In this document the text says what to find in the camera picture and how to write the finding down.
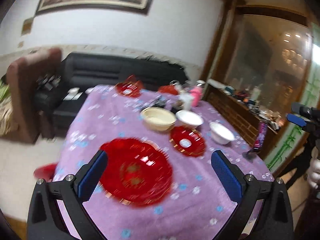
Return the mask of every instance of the pink bottle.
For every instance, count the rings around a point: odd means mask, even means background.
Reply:
[[[191,106],[192,107],[198,106],[198,103],[202,98],[202,88],[200,86],[196,86],[190,91],[190,94],[194,97]]]

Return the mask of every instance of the hand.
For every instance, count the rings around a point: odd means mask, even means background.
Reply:
[[[312,158],[310,162],[310,167],[307,171],[308,179],[307,182],[312,188],[318,187],[318,182],[320,182],[320,160]]]

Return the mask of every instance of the wooden shelf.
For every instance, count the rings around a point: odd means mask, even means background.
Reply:
[[[223,91],[208,87],[205,98],[217,111],[235,128],[241,137],[252,147],[258,136],[261,119],[252,114],[249,109],[235,98],[226,95]],[[268,126],[265,141],[261,149],[261,156],[267,156],[272,140],[277,132]]]

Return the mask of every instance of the table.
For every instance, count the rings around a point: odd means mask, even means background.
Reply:
[[[158,92],[142,91],[139,98],[118,95],[112,86],[97,86],[88,96],[67,134],[54,181],[67,174],[76,174],[90,161],[99,147],[116,137],[138,137],[155,142],[169,155],[173,168],[173,184],[169,195],[154,206],[136,208],[108,199],[98,185],[84,207],[108,240],[211,240],[225,224],[236,203],[232,202],[211,167],[211,153],[220,149],[244,174],[273,181],[264,162],[256,157],[252,163],[242,157],[248,144],[208,103],[201,101],[193,111],[202,116],[198,127],[206,141],[201,157],[186,157],[169,142],[168,134],[159,134],[144,127],[139,106],[151,102]],[[176,96],[164,94],[169,102]],[[210,137],[210,122],[220,122],[236,136],[229,145],[216,144]],[[79,237],[59,201],[62,216],[70,233]],[[251,219],[258,215],[256,205]]]

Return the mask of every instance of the red glass plate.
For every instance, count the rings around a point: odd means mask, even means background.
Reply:
[[[144,206],[159,202],[169,193],[172,167],[154,145],[135,138],[117,138],[100,147],[108,154],[108,166],[100,178],[107,197]]]
[[[197,157],[205,152],[205,141],[197,130],[178,126],[171,130],[170,136],[173,147],[184,155]]]
[[[116,84],[116,90],[120,95],[126,97],[136,98],[140,96],[140,88],[133,82],[118,83]]]

